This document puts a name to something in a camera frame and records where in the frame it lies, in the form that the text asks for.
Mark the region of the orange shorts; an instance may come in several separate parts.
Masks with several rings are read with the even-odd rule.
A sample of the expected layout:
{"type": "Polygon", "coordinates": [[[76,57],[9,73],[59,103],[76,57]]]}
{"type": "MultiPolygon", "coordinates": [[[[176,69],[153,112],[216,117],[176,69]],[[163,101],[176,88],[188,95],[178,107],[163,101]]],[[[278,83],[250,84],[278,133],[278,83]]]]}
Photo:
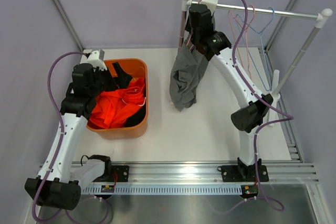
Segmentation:
{"type": "Polygon", "coordinates": [[[139,109],[146,109],[146,83],[144,78],[131,81],[126,89],[101,93],[92,111],[89,123],[98,129],[124,127],[127,118],[139,109]]]}

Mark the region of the blue hanger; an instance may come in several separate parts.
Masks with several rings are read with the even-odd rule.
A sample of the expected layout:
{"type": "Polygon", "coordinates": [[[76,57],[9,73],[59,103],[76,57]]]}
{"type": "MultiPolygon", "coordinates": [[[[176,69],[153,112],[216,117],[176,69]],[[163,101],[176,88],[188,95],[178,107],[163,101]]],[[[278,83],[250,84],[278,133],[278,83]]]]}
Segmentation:
{"type": "MultiPolygon", "coordinates": [[[[256,34],[259,35],[259,39],[260,39],[260,45],[261,45],[261,49],[262,49],[262,56],[263,56],[263,60],[264,60],[264,63],[266,65],[266,70],[265,70],[265,73],[266,73],[266,79],[267,79],[267,83],[268,83],[268,88],[266,88],[266,85],[264,83],[264,81],[262,80],[261,78],[261,75],[259,73],[259,71],[257,70],[257,67],[254,63],[254,60],[252,60],[253,62],[253,65],[255,67],[255,69],[257,70],[257,74],[264,86],[264,88],[266,89],[266,91],[271,91],[271,88],[272,88],[272,81],[271,81],[271,72],[270,72],[270,62],[269,60],[266,59],[266,49],[265,49],[265,46],[264,46],[264,42],[263,42],[263,34],[264,34],[264,31],[268,28],[268,26],[272,23],[273,19],[274,19],[274,16],[275,16],[275,10],[273,7],[268,7],[269,10],[272,11],[272,18],[269,20],[269,22],[260,30],[260,31],[257,31],[256,29],[252,28],[250,24],[247,25],[246,29],[245,29],[245,39],[243,39],[243,42],[245,44],[245,47],[247,49],[247,53],[248,55],[250,55],[250,52],[249,52],[249,49],[248,49],[248,39],[247,39],[247,30],[248,28],[250,28],[253,32],[255,32],[256,34]]],[[[241,18],[241,16],[239,14],[236,14],[236,16],[233,17],[235,22],[236,22],[236,26],[239,27],[239,31],[241,31],[243,25],[239,22],[243,22],[243,19],[241,18]]]]}

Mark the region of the pink hanger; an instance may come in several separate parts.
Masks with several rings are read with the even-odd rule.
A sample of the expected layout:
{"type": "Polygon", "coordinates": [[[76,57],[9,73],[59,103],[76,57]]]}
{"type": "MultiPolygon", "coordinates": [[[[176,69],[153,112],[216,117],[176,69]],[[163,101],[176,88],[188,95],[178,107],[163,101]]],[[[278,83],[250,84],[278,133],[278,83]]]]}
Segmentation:
{"type": "MultiPolygon", "coordinates": [[[[249,5],[248,7],[253,9],[253,16],[250,19],[249,23],[247,24],[246,28],[244,29],[244,35],[241,37],[241,41],[244,43],[245,50],[246,50],[247,67],[244,67],[243,60],[242,60],[242,57],[240,55],[240,51],[239,51],[238,48],[237,48],[237,52],[238,52],[239,61],[241,63],[241,66],[243,67],[244,70],[247,71],[248,76],[251,78],[251,60],[252,60],[252,58],[251,58],[250,53],[249,53],[247,33],[248,33],[248,29],[249,29],[251,23],[255,19],[256,11],[255,11],[255,7],[253,5],[249,5]]],[[[231,28],[231,31],[232,31],[234,42],[236,42],[237,36],[236,36],[234,28],[233,28],[233,22],[235,22],[235,24],[237,26],[237,30],[239,31],[239,33],[242,30],[243,23],[239,22],[237,16],[234,16],[233,12],[230,11],[230,10],[228,11],[228,20],[229,20],[229,24],[230,24],[230,28],[231,28]]]]}
{"type": "Polygon", "coordinates": [[[191,4],[188,9],[188,18],[185,25],[185,30],[189,32],[187,39],[186,47],[191,51],[195,46],[194,42],[200,40],[201,31],[202,31],[202,8],[199,1],[197,4],[191,4]]]}

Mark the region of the black shorts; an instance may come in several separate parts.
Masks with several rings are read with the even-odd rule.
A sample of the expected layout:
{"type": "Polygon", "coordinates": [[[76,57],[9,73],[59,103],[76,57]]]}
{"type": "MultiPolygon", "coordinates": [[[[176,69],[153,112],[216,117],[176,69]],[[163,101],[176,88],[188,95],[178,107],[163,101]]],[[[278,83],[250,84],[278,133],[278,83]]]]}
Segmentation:
{"type": "Polygon", "coordinates": [[[135,114],[126,119],[124,127],[134,127],[140,124],[146,115],[146,109],[142,107],[135,114]]]}

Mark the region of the grey shorts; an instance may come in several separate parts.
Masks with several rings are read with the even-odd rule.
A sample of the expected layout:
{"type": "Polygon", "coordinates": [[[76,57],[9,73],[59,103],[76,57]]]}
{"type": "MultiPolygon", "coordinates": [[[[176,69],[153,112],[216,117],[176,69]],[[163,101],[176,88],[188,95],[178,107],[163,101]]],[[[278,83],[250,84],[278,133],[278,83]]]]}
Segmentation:
{"type": "Polygon", "coordinates": [[[197,87],[208,67],[208,60],[195,46],[189,51],[186,47],[187,39],[177,51],[170,74],[169,94],[178,111],[196,103],[197,87]]]}

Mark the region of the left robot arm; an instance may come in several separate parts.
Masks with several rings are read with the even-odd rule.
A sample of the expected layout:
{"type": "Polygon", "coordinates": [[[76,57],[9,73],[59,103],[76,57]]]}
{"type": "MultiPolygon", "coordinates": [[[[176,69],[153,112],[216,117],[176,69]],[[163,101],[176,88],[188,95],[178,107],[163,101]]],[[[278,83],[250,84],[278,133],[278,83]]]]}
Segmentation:
{"type": "Polygon", "coordinates": [[[60,124],[48,157],[36,178],[28,178],[25,182],[25,190],[35,206],[73,210],[81,191],[92,182],[115,183],[118,180],[121,173],[112,165],[110,157],[98,154],[90,156],[75,172],[70,171],[97,96],[104,91],[125,88],[132,79],[119,63],[112,66],[117,74],[115,77],[106,66],[94,67],[90,63],[74,66],[66,97],[56,110],[60,124]]]}

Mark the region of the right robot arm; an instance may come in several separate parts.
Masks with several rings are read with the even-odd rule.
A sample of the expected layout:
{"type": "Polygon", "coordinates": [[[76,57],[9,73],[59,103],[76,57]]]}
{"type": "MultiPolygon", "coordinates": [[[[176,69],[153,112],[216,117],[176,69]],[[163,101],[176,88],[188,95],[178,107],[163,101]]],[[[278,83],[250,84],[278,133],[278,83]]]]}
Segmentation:
{"type": "Polygon", "coordinates": [[[240,153],[236,165],[217,169],[224,182],[256,182],[257,172],[266,167],[254,148],[256,131],[273,102],[271,94],[263,94],[251,81],[241,64],[233,57],[232,45],[223,32],[216,31],[211,10],[205,4],[192,4],[188,9],[186,30],[196,50],[222,74],[233,91],[239,110],[230,118],[239,132],[240,153]]]}

